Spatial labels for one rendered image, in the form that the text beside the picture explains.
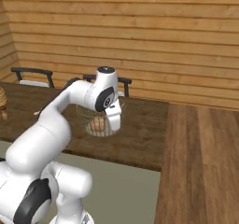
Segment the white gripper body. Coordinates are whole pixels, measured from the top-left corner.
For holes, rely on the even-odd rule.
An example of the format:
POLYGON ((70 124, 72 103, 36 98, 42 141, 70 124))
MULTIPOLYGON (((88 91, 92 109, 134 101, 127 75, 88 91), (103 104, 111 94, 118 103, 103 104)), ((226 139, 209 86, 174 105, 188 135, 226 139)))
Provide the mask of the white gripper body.
POLYGON ((112 131, 120 129, 120 115, 121 109, 119 107, 109 107, 106 111, 106 116, 112 131))

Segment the brown bread loaf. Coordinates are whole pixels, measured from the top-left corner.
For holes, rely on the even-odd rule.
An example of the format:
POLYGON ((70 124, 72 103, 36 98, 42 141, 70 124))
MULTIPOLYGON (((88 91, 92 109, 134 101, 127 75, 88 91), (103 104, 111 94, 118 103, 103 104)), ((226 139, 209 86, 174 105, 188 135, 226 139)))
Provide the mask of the brown bread loaf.
POLYGON ((91 129, 96 132, 101 132, 105 128, 105 119, 102 117, 95 117, 90 122, 91 129))

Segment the black chair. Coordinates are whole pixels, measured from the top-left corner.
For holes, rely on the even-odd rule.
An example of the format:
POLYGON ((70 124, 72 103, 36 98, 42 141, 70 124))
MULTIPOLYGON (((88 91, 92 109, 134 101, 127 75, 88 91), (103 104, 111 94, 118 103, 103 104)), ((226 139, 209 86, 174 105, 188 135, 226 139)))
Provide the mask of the black chair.
MULTIPOLYGON (((91 82, 93 79, 96 79, 96 75, 84 75, 83 78, 89 82, 91 82)), ((124 92, 121 92, 120 95, 124 97, 129 96, 129 85, 132 83, 132 81, 129 78, 126 77, 118 77, 118 82, 122 83, 124 85, 124 92)))
POLYGON ((20 84, 28 86, 37 86, 45 88, 53 88, 52 75, 53 72, 45 69, 29 68, 29 67, 11 67, 10 70, 16 74, 20 84), (31 77, 42 77, 45 76, 45 81, 31 80, 31 77))

